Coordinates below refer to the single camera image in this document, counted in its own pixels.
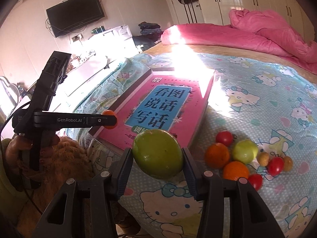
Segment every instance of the bed sheet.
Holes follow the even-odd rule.
[[[216,70],[206,117],[191,147],[195,160],[204,169],[204,151],[215,135],[229,130],[237,140],[249,138],[259,151],[273,156],[290,156],[294,167],[277,177],[254,160],[248,168],[264,177],[259,194],[275,216],[285,236],[302,233],[317,208],[317,87],[300,77],[292,68],[260,61],[192,53],[175,57],[136,55],[126,59],[117,71],[96,88],[77,108],[78,113],[101,113],[134,83],[148,67],[200,66]],[[66,133],[87,148],[95,173],[108,169],[119,157],[98,144],[89,129],[67,129]],[[196,237],[202,203],[188,192],[180,173],[169,181],[144,174],[133,165],[125,195],[125,207],[155,238]],[[224,237],[229,237],[229,201],[225,200]]]

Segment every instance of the pink blanket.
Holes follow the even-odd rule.
[[[275,11],[235,10],[231,25],[183,24],[161,36],[163,45],[188,44],[234,47],[280,56],[317,74],[317,43],[305,44],[301,35]]]

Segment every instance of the book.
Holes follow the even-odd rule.
[[[95,126],[90,135],[118,155],[132,147],[146,129],[166,130],[180,146],[189,147],[208,105],[214,70],[204,74],[178,74],[174,68],[148,70],[109,108],[117,114],[114,129]]]

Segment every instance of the orange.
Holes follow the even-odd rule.
[[[117,123],[114,126],[104,126],[106,129],[111,130],[111,129],[114,129],[115,127],[117,127],[117,125],[118,125],[118,117],[117,117],[117,114],[114,111],[106,110],[106,111],[102,112],[102,115],[114,115],[117,118]]]
[[[223,168],[226,164],[228,164],[229,160],[229,150],[222,143],[212,144],[205,153],[206,165],[211,168]]]
[[[226,165],[222,172],[223,179],[229,179],[237,181],[240,177],[248,179],[250,175],[247,166],[238,161],[232,161]]]

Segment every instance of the hand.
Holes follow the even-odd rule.
[[[54,149],[52,146],[55,146],[59,143],[60,138],[55,135],[52,139],[50,147],[41,148],[40,151],[40,164],[48,165],[50,163],[50,157],[53,155]],[[5,161],[9,170],[18,175],[19,167],[17,165],[19,151],[20,150],[30,150],[32,148],[32,141],[28,140],[23,136],[16,136],[8,145],[5,151]]]

